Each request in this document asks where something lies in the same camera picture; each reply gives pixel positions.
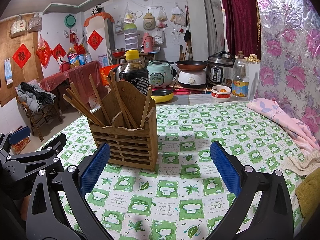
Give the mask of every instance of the tablecloth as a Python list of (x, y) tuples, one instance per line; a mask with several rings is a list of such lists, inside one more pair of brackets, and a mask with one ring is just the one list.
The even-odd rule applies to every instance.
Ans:
[(93, 77), (98, 91), (100, 92), (104, 89), (102, 82), (100, 82), (100, 68), (102, 68), (102, 66), (98, 61), (93, 61), (85, 65), (74, 67), (62, 73), (59, 72), (44, 78), (40, 82), (40, 87), (49, 92), (57, 88), (66, 79), (69, 79), (70, 83), (73, 82), (75, 84), (81, 101), (86, 104), (89, 102), (89, 97), (94, 94), (88, 77), (90, 74)]
[[(159, 106), (157, 125), (156, 171), (108, 164), (85, 197), (115, 240), (205, 239), (235, 198), (210, 158), (215, 140), (243, 165), (260, 172), (271, 173), (286, 156), (304, 159), (280, 126), (248, 109), (245, 102)], [(64, 168), (78, 165), (97, 148), (85, 117), (61, 132), (68, 138), (59, 154)], [(291, 171), (283, 173), (298, 232), (302, 216), (294, 192), (302, 180)], [(240, 231), (250, 225), (260, 197), (257, 192)], [(60, 198), (71, 225), (80, 230), (63, 192)]]

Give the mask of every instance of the blue gripper pad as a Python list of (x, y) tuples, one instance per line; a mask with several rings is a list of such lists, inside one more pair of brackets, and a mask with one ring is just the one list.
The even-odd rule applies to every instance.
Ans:
[(10, 135), (9, 143), (16, 144), (19, 141), (22, 141), (24, 138), (26, 138), (30, 135), (30, 132), (31, 132), (31, 130), (30, 130), (30, 127), (28, 127), (28, 126), (21, 128), (20, 130), (12, 133)]
[(210, 146), (210, 156), (216, 165), (224, 183), (227, 186), (229, 192), (238, 197), (241, 192), (240, 176), (236, 169), (226, 156), (228, 153), (224, 153), (219, 147), (217, 142), (213, 142)]
[(101, 145), (93, 154), (95, 155), (91, 162), (80, 177), (80, 194), (82, 197), (85, 194), (92, 192), (96, 185), (104, 167), (110, 158), (110, 146), (107, 143)]

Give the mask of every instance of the panda toy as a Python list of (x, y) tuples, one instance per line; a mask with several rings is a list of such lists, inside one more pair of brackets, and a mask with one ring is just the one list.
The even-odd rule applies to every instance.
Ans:
[(95, 7), (92, 8), (91, 15), (93, 16), (93, 15), (96, 15), (96, 14), (101, 13), (101, 12), (103, 12), (101, 4), (98, 4), (98, 5), (96, 5)]

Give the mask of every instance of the floral wall covering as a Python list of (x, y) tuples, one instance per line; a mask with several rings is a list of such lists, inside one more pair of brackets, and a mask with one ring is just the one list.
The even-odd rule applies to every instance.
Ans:
[(309, 0), (258, 0), (260, 83), (255, 98), (275, 98), (320, 143), (320, 17)]

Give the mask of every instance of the copper frying pan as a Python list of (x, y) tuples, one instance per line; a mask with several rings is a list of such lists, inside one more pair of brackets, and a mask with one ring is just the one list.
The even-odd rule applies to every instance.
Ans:
[(196, 60), (182, 60), (177, 61), (176, 65), (181, 70), (202, 70), (206, 68), (207, 63), (204, 61)]

